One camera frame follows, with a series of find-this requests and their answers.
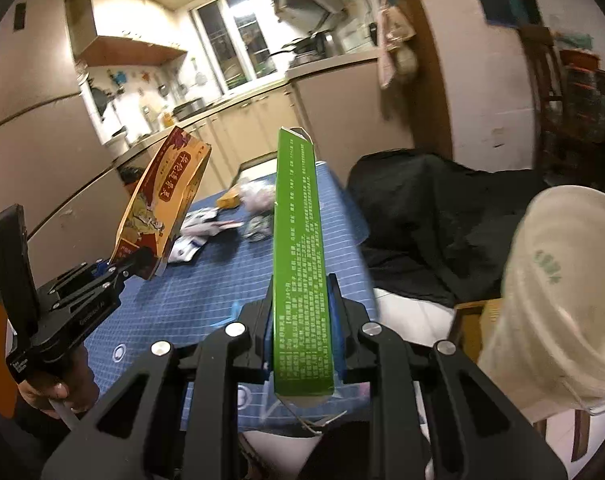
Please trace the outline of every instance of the window pane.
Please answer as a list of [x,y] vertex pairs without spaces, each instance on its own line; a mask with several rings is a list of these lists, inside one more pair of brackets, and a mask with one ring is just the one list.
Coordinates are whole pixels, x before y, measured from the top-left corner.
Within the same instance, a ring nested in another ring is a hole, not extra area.
[[217,3],[213,2],[201,7],[198,9],[198,14],[209,42],[212,44],[227,86],[232,89],[246,83],[247,75],[242,70],[238,54],[233,48],[233,43],[231,43],[231,38],[224,25]]
[[242,41],[247,47],[247,54],[256,71],[256,77],[275,72],[274,60],[269,57],[269,49],[266,47],[265,38],[249,0],[227,0],[227,4],[238,26]]

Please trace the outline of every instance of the white circle logo on mat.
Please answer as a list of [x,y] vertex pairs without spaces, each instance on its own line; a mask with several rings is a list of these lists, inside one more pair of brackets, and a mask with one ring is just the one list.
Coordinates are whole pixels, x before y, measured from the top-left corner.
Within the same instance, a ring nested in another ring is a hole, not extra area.
[[127,347],[120,343],[116,348],[114,348],[114,353],[111,354],[111,359],[113,359],[114,363],[119,363],[122,361],[122,358],[127,353]]
[[238,409],[244,410],[251,404],[251,390],[243,384],[238,385]]

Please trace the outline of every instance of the silver screw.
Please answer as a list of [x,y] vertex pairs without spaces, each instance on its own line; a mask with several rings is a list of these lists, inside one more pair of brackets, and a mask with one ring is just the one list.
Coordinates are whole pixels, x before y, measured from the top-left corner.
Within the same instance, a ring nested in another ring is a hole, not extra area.
[[438,341],[438,344],[435,348],[441,353],[445,355],[454,355],[456,352],[456,346],[451,341]]
[[382,327],[378,323],[370,321],[362,325],[362,331],[366,335],[378,335],[380,332],[382,332]]
[[240,322],[230,323],[225,328],[224,331],[227,333],[229,337],[238,337],[245,333],[245,326]]
[[167,341],[156,341],[151,345],[151,353],[154,355],[164,355],[171,349],[171,345]]

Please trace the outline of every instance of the kitchen counter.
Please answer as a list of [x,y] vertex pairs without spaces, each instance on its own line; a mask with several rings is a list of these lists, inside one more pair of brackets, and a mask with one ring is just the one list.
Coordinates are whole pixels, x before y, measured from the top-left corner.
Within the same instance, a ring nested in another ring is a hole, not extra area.
[[[316,73],[326,72],[328,70],[333,70],[351,64],[358,64],[366,61],[375,60],[377,58],[378,49],[372,48],[370,50],[365,50],[362,52],[343,54],[342,56],[333,56],[329,57],[328,59],[321,59],[319,61],[314,61],[311,63],[306,63],[304,65],[291,68],[284,73],[284,78],[269,81],[264,85],[258,86],[238,95],[231,95],[226,98],[223,97],[211,108],[208,108],[200,114],[196,114],[192,117],[189,117],[184,121],[176,123],[176,126],[179,126],[180,128],[186,128],[187,126],[197,123],[198,121],[201,121],[211,115],[217,114],[226,108],[237,105],[243,101],[246,101],[247,99],[251,99],[252,97],[263,94],[265,92],[269,92],[271,90],[275,90],[277,88],[285,86],[296,79],[304,78],[307,76],[315,75]],[[117,168],[119,166],[122,166],[125,162],[138,155],[138,153],[142,152],[143,150],[146,150],[148,147],[158,142],[159,140],[164,139],[169,135],[172,129],[173,126],[170,126],[169,128],[165,128],[164,130],[161,130],[155,134],[151,134],[140,139],[138,142],[133,144],[131,148],[127,150],[127,152],[123,153],[113,161],[113,167]]]

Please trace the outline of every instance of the ceiling light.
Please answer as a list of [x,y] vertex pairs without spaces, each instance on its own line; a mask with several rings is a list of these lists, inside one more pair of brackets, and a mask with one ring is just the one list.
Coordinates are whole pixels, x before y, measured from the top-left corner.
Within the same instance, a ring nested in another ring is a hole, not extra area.
[[244,18],[245,16],[251,16],[251,14],[254,13],[249,0],[243,0],[240,3],[231,6],[229,9],[234,18]]

